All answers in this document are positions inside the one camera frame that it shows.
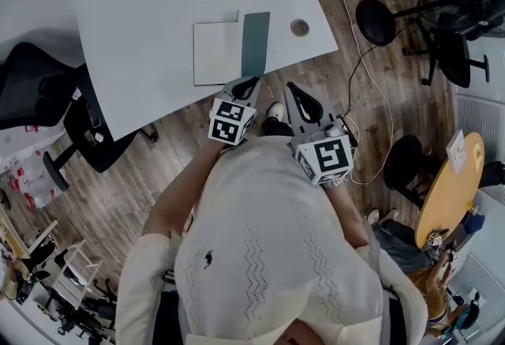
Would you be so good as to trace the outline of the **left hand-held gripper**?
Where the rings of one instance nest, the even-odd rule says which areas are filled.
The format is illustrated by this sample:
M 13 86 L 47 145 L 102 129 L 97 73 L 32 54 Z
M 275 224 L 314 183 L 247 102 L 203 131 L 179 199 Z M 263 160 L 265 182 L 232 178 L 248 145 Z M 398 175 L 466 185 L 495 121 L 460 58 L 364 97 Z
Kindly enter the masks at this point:
M 260 93 L 259 77 L 240 77 L 225 84 L 210 112 L 208 137 L 238 146 L 253 127 Z

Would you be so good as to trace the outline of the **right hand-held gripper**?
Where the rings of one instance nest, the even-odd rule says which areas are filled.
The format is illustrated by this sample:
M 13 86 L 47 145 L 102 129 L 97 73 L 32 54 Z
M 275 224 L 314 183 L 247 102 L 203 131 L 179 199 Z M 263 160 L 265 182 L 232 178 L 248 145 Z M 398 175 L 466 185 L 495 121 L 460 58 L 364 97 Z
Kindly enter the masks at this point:
M 284 92 L 293 157 L 312 185 L 339 184 L 353 169 L 350 137 L 333 123 L 336 114 L 328 99 L 307 85 L 290 81 Z M 324 127 L 305 132 L 305 127 Z

